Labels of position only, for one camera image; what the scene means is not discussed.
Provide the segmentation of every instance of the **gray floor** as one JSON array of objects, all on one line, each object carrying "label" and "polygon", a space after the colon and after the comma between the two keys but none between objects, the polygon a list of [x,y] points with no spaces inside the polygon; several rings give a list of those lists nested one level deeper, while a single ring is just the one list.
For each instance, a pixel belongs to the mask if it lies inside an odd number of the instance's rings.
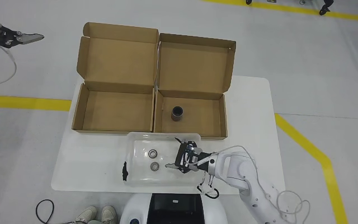
[{"label": "gray floor", "polygon": [[[312,1],[305,7],[320,5],[321,1]],[[356,2],[349,0],[336,2],[332,9],[358,13]],[[0,85],[0,95],[10,96],[71,99],[78,77],[79,40],[88,21],[235,40],[234,75],[270,81],[275,112],[330,157],[348,219],[357,222],[356,21],[199,0],[4,0],[0,21],[12,29],[45,35],[39,43],[13,49],[18,72]],[[13,69],[1,52],[0,68],[0,78]],[[35,206],[45,198],[55,202],[51,223],[71,221],[91,204],[97,208],[112,204],[119,214],[123,210],[130,194],[51,189],[66,119],[66,112],[0,109],[1,223],[39,223]],[[306,223],[335,223],[319,163],[280,129],[278,134],[286,188],[312,203]],[[241,219],[240,213],[247,211],[235,210],[238,197],[221,200],[229,223],[253,223]],[[45,215],[49,207],[40,210]]]}]

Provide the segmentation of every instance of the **shoe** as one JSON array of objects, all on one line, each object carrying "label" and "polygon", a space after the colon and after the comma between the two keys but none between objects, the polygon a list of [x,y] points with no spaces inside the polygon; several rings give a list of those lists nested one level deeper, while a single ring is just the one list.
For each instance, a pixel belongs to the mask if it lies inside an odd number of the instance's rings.
[{"label": "shoe", "polygon": [[76,218],[76,222],[81,221],[88,223],[96,218],[96,214],[97,209],[94,206],[89,206]]},{"label": "shoe", "polygon": [[101,221],[103,224],[117,224],[117,213],[114,207],[106,206],[103,208]]}]

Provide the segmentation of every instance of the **open cardboard box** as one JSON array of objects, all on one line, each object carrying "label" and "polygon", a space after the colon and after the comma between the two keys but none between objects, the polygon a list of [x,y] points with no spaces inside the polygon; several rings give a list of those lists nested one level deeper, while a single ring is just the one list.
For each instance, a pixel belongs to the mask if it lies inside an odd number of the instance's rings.
[{"label": "open cardboard box", "polygon": [[84,78],[72,129],[90,133],[153,130],[157,29],[87,23],[78,53]]},{"label": "open cardboard box", "polygon": [[[236,42],[160,34],[154,132],[228,136],[225,96],[231,84]],[[171,119],[183,108],[179,122]]]}]

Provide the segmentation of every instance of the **metal bearing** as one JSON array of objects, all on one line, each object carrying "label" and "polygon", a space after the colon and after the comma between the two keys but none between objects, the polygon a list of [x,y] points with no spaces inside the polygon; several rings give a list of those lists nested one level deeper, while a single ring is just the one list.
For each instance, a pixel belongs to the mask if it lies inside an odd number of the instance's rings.
[{"label": "metal bearing", "polygon": [[152,171],[158,171],[159,170],[159,163],[157,162],[152,162],[152,164],[150,165],[150,169]]},{"label": "metal bearing", "polygon": [[148,156],[149,158],[156,158],[158,156],[157,150],[149,150]]}]

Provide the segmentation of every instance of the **white robotic arm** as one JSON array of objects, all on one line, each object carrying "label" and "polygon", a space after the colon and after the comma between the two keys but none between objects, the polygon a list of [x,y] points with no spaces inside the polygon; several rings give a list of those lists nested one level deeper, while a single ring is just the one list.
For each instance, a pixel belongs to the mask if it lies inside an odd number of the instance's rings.
[{"label": "white robotic arm", "polygon": [[[167,164],[166,167],[179,169],[184,174],[191,170],[204,170],[210,175],[209,187],[212,187],[213,177],[216,177],[237,188],[241,199],[259,224],[296,223],[296,214],[302,209],[302,203],[309,204],[307,200],[302,201],[296,193],[287,190],[279,193],[273,184],[262,178],[259,179],[256,162],[243,146],[236,145],[219,152],[205,153],[197,148],[195,142],[177,140],[181,145],[175,163]],[[224,152],[234,147],[240,147],[245,152]],[[229,165],[227,172],[224,172],[226,160],[229,160]],[[204,179],[197,187],[201,192],[203,192],[201,188],[203,183]],[[205,195],[209,198],[217,198],[219,192],[217,189],[214,190],[216,197],[210,196],[209,193]],[[279,201],[284,192],[291,192],[300,199],[301,202],[294,211],[290,211],[287,204]]]},{"label": "white robotic arm", "polygon": [[[230,159],[225,175],[224,164]],[[264,180],[258,181],[256,166],[245,152],[219,153],[199,161],[198,165],[208,162],[209,175],[237,188],[251,215],[258,223],[287,224],[294,221],[292,214],[280,213],[274,206],[279,196],[274,185]],[[280,209],[289,211],[287,205],[280,202]]]}]

